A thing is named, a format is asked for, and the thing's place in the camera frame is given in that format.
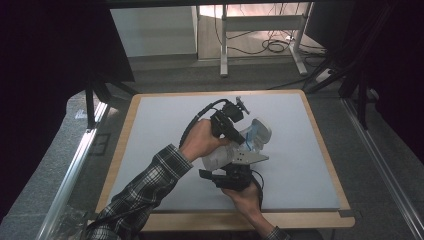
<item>person's left hand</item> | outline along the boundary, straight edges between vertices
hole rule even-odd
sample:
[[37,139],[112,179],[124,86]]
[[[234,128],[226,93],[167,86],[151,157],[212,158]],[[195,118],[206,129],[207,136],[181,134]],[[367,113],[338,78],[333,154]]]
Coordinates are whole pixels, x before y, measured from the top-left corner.
[[212,135],[211,121],[202,119],[190,130],[180,151],[187,160],[192,162],[199,157],[209,155],[218,147],[225,146],[230,142],[227,138],[214,137]]

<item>gray carpet floor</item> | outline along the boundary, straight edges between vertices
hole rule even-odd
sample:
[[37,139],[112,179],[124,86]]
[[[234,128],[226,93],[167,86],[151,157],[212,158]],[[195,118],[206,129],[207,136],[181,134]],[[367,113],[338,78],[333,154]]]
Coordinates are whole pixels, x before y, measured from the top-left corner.
[[[127,85],[141,93],[265,90],[300,79],[291,58],[235,59],[230,61],[229,77],[219,76],[216,61],[158,60],[132,61],[135,83]],[[347,199],[355,211],[353,228],[337,229],[334,239],[413,239],[396,203],[354,129],[337,95],[340,83],[308,95],[313,114],[324,138]],[[302,83],[288,88],[300,88]],[[113,98],[103,118],[79,180],[68,205],[93,211],[113,156],[131,96],[108,86]],[[86,119],[76,117],[85,110],[85,95],[80,93],[68,102],[67,116],[61,129],[9,214],[0,226],[0,239],[34,239],[47,214],[57,189],[84,134]],[[401,186],[424,215],[424,167],[410,149],[384,122],[372,104],[367,107],[369,132],[383,152]],[[324,239],[332,231],[319,229]],[[251,232],[179,232],[146,233],[146,239],[255,239]]]

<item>table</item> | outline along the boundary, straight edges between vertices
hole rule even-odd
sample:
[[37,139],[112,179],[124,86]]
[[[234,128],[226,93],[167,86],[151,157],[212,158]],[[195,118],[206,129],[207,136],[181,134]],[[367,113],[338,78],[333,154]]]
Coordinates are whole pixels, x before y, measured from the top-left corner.
[[[338,209],[288,209],[288,210],[267,210],[265,218],[272,224],[281,228],[341,228],[352,227],[355,219],[351,214],[351,208],[347,202],[343,188],[339,182],[337,173],[331,162],[324,141],[321,137],[317,124],[307,99],[299,90],[279,90],[279,91],[243,91],[243,92],[208,92],[208,93],[173,93],[173,94],[139,94],[133,97],[121,136],[113,157],[109,173],[103,187],[103,191],[97,205],[96,211],[103,209],[108,199],[109,193],[118,176],[118,169],[124,159],[127,144],[129,143],[131,130],[137,117],[137,110],[140,102],[150,97],[181,97],[181,96],[248,96],[248,95],[284,95],[295,94],[300,96],[304,105],[304,110],[310,120],[310,125],[322,153],[324,166],[331,177],[331,182],[335,189],[335,194],[339,201]],[[143,231],[197,231],[197,230],[248,230],[252,226],[235,211],[178,211],[178,212],[154,212],[151,214]]]

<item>background desk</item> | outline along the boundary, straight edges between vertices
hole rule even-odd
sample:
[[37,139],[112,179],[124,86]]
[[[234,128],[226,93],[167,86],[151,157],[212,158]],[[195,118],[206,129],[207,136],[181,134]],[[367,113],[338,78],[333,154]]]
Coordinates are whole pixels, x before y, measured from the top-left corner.
[[[263,210],[266,212],[266,218],[283,228],[353,226],[353,217],[343,218],[338,212],[338,210],[350,210],[349,204],[308,102],[303,92],[296,90],[136,95],[131,102],[97,211],[104,208],[111,196],[119,192],[150,163],[151,156],[155,151],[169,142],[178,142],[178,136],[181,135],[178,133],[183,131],[191,118],[209,101],[214,101],[211,99],[228,98],[232,101],[231,98],[234,96],[235,99],[237,95],[242,96],[242,100],[245,101],[248,109],[250,106],[249,110],[252,111],[250,118],[256,117],[256,115],[262,118],[268,117],[270,119],[267,122],[273,128],[274,136],[271,138],[271,142],[265,145],[263,151],[266,154],[268,150],[270,160],[253,166],[254,168],[257,167],[257,170],[265,178]],[[281,100],[280,98],[287,102],[267,102],[275,99]],[[292,102],[290,99],[298,100],[298,104],[296,105],[296,101]],[[164,101],[166,103],[171,101],[170,105],[175,104],[171,108],[177,109],[180,107],[181,110],[169,112],[169,109],[167,110],[169,107],[162,109],[161,106],[164,106]],[[188,101],[195,103],[180,105],[181,102],[188,103]],[[196,104],[199,105],[197,107],[199,109],[193,109],[192,105]],[[271,113],[267,113],[267,116],[262,116],[265,115],[264,109],[274,112],[274,114],[270,116]],[[284,114],[291,116],[286,118],[280,116]],[[142,117],[144,117],[142,122],[146,123],[146,126],[142,126],[140,122]],[[250,121],[246,121],[247,119],[249,118],[245,117],[244,123],[237,123],[236,128],[242,130],[243,127],[240,127],[242,124],[247,127],[250,124]],[[304,123],[300,123],[299,126],[296,125],[295,121],[302,122],[303,120],[305,120]],[[308,127],[310,128],[310,135],[307,134]],[[308,148],[308,150],[301,152],[299,147],[301,149]],[[286,169],[278,165],[278,161],[284,161],[284,157],[279,154],[285,154],[287,162],[281,162],[280,165],[287,164]],[[195,162],[195,168],[201,168],[199,163],[201,165],[199,160]],[[273,172],[272,167],[269,169],[270,164],[278,165],[278,171]],[[205,203],[190,208],[195,205],[196,201],[194,201],[193,204],[187,204],[189,205],[189,208],[187,208],[187,205],[169,205],[169,202],[166,201],[167,198],[165,198],[163,205],[166,206],[165,211],[167,213],[157,212],[152,214],[144,230],[241,230],[251,228],[241,216],[234,212],[231,202],[220,193],[219,189],[216,189],[211,182],[200,179],[197,174],[196,170],[191,170],[180,180],[167,198],[175,200],[192,194],[193,196],[189,198],[198,198],[201,199],[200,202]]]

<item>person's right hand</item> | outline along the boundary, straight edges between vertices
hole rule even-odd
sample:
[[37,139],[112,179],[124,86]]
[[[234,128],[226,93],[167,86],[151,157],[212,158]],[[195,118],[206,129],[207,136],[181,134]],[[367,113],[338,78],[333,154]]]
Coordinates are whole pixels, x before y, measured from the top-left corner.
[[259,190],[253,182],[250,183],[249,187],[240,192],[230,189],[221,190],[233,200],[234,206],[244,217],[249,218],[252,215],[261,214],[258,196]]

